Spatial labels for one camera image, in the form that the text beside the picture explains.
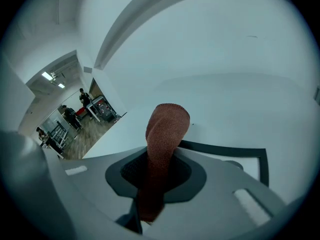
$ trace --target person in black clothing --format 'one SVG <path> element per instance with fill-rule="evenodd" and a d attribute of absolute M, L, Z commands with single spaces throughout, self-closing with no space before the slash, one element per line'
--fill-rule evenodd
<path fill-rule="evenodd" d="M 91 114 L 90 110 L 87 108 L 87 105 L 90 103 L 90 96 L 88 93 L 84 92 L 84 89 L 80 88 L 80 97 L 79 100 L 83 104 L 83 107 L 85 108 L 86 112 L 90 116 L 90 120 L 93 119 L 93 115 Z"/>
<path fill-rule="evenodd" d="M 38 138 L 43 143 L 45 143 L 48 147 L 52 147 L 55 151 L 62 155 L 62 149 L 58 147 L 57 143 L 48 134 L 46 134 L 44 130 L 42 130 L 40 127 L 37 127 L 36 131 L 39 134 Z"/>
<path fill-rule="evenodd" d="M 80 130 L 82 126 L 77 121 L 76 115 L 74 114 L 73 110 L 71 108 L 68 108 L 66 105 L 63 105 L 62 109 L 64 111 L 63 117 L 72 125 L 73 128 L 75 128 L 77 131 Z"/>

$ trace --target room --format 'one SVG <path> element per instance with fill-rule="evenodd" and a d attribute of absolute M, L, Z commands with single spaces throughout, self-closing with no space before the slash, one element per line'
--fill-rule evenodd
<path fill-rule="evenodd" d="M 46 164 L 66 228 L 29 220 L 53 238 L 276 233 L 315 180 L 320 52 L 291 0 L 27 0 L 0 48 L 1 161 Z"/>

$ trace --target fluorescent light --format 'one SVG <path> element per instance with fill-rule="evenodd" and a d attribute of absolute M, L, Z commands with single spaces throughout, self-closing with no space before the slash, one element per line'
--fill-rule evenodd
<path fill-rule="evenodd" d="M 47 72 L 44 72 L 42 74 L 42 76 L 44 76 L 46 79 L 48 79 L 49 81 L 51 81 L 53 79 L 53 77 L 51 75 L 49 75 Z"/>

